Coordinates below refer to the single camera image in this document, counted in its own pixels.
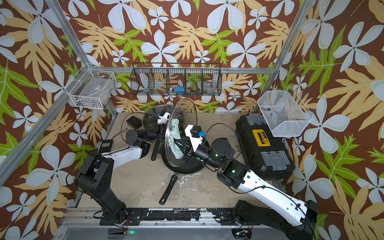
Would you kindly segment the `light green fluffy cloth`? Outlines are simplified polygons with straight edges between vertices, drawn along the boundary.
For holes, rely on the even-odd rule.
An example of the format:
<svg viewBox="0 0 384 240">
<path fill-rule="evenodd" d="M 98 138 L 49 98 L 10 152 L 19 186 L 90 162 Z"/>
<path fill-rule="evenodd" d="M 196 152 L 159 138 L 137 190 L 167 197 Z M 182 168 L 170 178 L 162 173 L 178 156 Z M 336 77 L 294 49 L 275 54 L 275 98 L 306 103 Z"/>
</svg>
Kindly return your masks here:
<svg viewBox="0 0 384 240">
<path fill-rule="evenodd" d="M 169 148 L 171 149 L 172 153 L 174 154 L 176 159 L 182 159 L 184 154 L 180 150 L 180 148 L 177 146 L 175 140 L 181 139 L 181 134 L 179 130 L 179 119 L 172 119 L 171 121 L 171 128 L 170 128 L 170 135 L 168 138 Z"/>
</svg>

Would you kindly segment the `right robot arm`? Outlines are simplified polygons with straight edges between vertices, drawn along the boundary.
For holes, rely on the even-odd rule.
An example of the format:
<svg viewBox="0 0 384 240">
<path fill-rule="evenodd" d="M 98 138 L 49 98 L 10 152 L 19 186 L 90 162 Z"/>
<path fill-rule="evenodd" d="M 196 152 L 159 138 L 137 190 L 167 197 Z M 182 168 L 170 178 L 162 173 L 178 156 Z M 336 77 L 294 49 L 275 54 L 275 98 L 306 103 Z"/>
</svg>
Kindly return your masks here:
<svg viewBox="0 0 384 240">
<path fill-rule="evenodd" d="M 266 208 L 239 201 L 234 208 L 240 224 L 267 225 L 284 232 L 290 240 L 311 240 L 315 236 L 318 205 L 303 202 L 270 185 L 234 159 L 235 150 L 228 139 L 218 138 L 211 147 L 197 138 L 169 139 L 176 158 L 187 162 L 195 158 L 217 171 L 217 178 L 236 194 L 249 194 Z"/>
</svg>

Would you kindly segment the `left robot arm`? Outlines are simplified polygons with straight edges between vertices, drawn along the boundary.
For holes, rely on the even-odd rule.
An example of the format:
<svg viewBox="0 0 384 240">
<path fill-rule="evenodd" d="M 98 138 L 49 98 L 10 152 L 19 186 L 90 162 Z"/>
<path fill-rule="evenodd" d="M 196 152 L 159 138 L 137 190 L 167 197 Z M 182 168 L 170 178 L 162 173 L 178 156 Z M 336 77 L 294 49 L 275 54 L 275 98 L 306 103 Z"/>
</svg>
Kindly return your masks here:
<svg viewBox="0 0 384 240">
<path fill-rule="evenodd" d="M 92 153 L 81 166 L 74 183 L 102 207 L 109 224 L 122 226 L 129 221 L 126 205 L 111 189 L 113 171 L 145 157 L 151 147 L 150 142 L 164 138 L 166 127 L 166 124 L 157 124 L 149 129 L 129 130 L 126 132 L 126 148 L 109 153 Z"/>
</svg>

